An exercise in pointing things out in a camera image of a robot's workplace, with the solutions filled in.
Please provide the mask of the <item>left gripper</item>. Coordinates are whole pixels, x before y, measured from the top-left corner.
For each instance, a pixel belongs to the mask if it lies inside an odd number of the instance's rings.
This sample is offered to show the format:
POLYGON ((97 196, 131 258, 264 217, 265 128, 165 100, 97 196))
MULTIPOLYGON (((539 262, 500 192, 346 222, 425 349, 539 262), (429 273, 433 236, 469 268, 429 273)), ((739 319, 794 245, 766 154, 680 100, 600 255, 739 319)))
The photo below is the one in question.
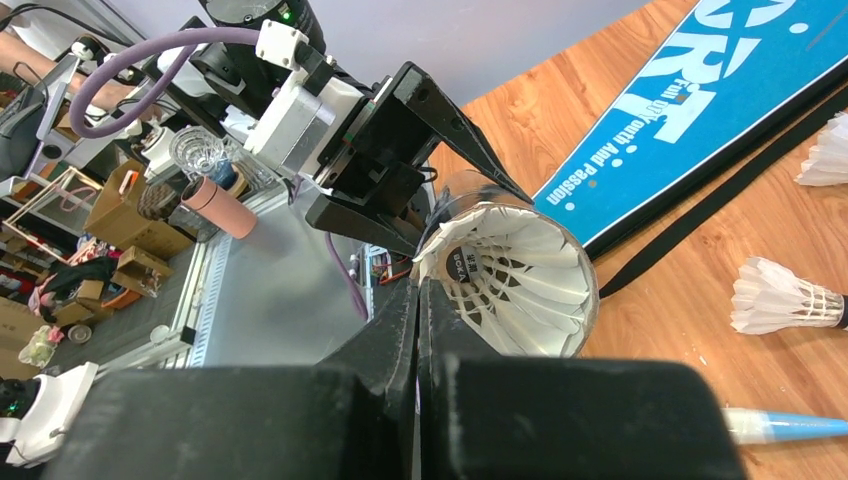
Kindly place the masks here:
POLYGON ((531 205, 507 173, 482 130, 414 62, 375 86, 356 105, 319 156, 330 194, 319 194, 305 214, 313 228, 404 255, 414 255, 422 231, 414 197, 435 171, 425 165, 440 143, 489 180, 531 205))

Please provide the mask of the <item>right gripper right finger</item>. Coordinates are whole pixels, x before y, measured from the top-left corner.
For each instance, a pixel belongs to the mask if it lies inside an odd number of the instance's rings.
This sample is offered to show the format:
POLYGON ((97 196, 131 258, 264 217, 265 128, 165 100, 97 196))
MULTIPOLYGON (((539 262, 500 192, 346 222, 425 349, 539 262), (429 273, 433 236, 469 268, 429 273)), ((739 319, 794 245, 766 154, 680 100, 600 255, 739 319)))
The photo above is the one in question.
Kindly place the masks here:
POLYGON ((743 479, 702 377, 673 362, 504 356, 419 291, 426 479, 743 479))

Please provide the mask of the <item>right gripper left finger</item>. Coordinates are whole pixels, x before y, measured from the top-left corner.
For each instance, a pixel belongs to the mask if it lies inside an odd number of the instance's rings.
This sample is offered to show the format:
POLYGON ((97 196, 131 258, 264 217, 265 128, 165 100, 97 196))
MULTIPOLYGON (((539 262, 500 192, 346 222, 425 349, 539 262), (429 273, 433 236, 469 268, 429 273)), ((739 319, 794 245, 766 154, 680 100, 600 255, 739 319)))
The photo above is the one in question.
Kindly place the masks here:
POLYGON ((118 372, 99 381, 48 479, 408 479, 418 291, 314 366, 118 372))

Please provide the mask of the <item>black shuttlecock tube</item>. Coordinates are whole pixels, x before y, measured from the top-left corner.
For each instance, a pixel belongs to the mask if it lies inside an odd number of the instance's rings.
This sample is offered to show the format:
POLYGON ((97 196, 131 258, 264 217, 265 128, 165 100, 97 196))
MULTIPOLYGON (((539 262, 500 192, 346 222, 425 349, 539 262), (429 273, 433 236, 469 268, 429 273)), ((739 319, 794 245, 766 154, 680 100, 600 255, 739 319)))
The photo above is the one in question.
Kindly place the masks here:
POLYGON ((438 282, 501 354, 574 357, 598 317, 597 276, 578 240, 476 170, 444 182, 411 276, 438 282))

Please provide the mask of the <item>white shuttlecock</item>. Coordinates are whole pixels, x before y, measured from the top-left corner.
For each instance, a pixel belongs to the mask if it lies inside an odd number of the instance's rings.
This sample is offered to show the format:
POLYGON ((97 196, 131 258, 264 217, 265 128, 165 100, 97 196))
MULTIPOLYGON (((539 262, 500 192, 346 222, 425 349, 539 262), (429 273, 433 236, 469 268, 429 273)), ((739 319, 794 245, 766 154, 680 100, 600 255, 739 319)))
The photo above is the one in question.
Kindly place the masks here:
POLYGON ((786 328, 847 329, 847 296, 812 283, 762 257, 738 268, 730 325, 740 334, 764 335, 786 328))
POLYGON ((840 111, 816 137, 801 163, 795 181, 802 186, 826 187, 847 183, 847 113, 840 111))

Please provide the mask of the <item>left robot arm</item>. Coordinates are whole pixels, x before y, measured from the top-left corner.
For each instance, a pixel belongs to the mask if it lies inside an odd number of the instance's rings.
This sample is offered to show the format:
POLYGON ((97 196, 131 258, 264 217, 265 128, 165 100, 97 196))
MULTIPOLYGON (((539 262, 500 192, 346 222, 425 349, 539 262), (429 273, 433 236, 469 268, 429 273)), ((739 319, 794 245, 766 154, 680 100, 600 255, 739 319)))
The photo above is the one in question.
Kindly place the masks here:
POLYGON ((249 155, 319 186, 305 215, 311 227, 413 254, 425 231, 413 200, 435 177, 427 160, 442 144, 523 196, 482 131, 415 63, 366 86, 326 54, 306 1, 203 7, 211 26, 193 19, 159 38, 155 52, 189 47, 213 91, 254 119, 244 144, 249 155))

